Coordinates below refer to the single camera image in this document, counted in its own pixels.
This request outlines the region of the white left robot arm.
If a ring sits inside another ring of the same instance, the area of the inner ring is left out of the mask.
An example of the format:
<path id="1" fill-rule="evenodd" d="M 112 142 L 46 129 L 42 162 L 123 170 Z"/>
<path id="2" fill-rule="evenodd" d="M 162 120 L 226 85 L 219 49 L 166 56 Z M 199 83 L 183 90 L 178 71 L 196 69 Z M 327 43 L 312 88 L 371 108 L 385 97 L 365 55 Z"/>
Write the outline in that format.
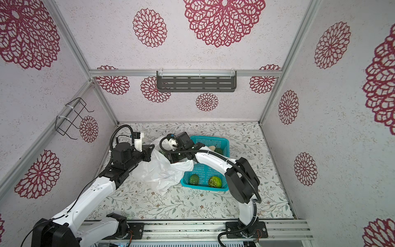
<path id="1" fill-rule="evenodd" d="M 125 239 L 130 228 L 124 216 L 111 213 L 85 229 L 80 226 L 88 215 L 110 194 L 118 189 L 139 163 L 149 162 L 154 145 L 133 150 L 129 143 L 119 143 L 112 151 L 112 161 L 89 188 L 60 213 L 39 220 L 32 230 L 33 247 L 90 247 L 96 242 L 114 237 Z"/>

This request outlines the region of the bumpy green custard apple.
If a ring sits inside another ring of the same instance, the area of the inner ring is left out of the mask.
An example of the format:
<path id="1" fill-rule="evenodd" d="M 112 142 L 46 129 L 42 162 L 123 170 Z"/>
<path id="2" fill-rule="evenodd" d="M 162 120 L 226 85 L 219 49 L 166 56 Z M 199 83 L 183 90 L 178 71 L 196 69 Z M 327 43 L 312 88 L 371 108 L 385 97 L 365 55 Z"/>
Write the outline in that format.
<path id="1" fill-rule="evenodd" d="M 212 176 L 208 180 L 208 186 L 211 188 L 222 188 L 222 180 L 217 176 Z"/>

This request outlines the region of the small green fruit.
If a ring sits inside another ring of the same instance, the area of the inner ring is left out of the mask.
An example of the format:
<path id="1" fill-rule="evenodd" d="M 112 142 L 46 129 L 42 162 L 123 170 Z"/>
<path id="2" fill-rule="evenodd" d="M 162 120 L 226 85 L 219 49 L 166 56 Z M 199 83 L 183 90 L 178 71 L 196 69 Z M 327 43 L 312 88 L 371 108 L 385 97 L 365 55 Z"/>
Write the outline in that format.
<path id="1" fill-rule="evenodd" d="M 189 178 L 189 185 L 198 186 L 200 182 L 200 178 L 198 175 L 193 174 Z"/>

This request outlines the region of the white plastic bag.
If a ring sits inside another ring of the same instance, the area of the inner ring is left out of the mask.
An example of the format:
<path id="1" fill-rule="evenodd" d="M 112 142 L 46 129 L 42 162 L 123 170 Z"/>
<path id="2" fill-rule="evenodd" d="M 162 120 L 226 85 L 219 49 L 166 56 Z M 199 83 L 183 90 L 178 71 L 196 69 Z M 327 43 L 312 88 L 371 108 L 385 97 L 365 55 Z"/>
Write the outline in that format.
<path id="1" fill-rule="evenodd" d="M 151 153 L 151 161 L 139 163 L 131 172 L 131 177 L 163 196 L 171 187 L 180 183 L 185 172 L 193 170 L 195 162 L 182 158 L 180 162 L 171 163 L 160 149 L 160 140 L 158 138 L 152 142 L 155 147 Z"/>

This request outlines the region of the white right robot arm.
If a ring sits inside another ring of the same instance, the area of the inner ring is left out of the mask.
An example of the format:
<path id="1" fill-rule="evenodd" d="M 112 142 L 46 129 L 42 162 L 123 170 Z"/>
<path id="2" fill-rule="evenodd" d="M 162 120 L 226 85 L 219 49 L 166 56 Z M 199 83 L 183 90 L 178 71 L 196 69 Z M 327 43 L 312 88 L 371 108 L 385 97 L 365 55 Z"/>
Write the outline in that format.
<path id="1" fill-rule="evenodd" d="M 228 189 L 239 205 L 239 222 L 243 227 L 251 227 L 258 220 L 257 204 L 262 202 L 258 192 L 260 184 L 254 170 L 245 158 L 238 160 L 223 156 L 207 146 L 188 150 L 176 149 L 162 151 L 170 154 L 183 154 L 190 160 L 207 165 L 223 174 Z"/>

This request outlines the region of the green guava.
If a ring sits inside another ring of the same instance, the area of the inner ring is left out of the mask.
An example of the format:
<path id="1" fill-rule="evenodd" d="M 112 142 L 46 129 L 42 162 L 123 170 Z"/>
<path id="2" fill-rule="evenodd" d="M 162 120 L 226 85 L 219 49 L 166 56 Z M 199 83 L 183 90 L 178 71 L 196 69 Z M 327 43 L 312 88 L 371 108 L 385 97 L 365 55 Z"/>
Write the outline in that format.
<path id="1" fill-rule="evenodd" d="M 216 148 L 215 152 L 220 154 L 220 155 L 223 155 L 223 149 L 221 149 L 221 148 Z"/>

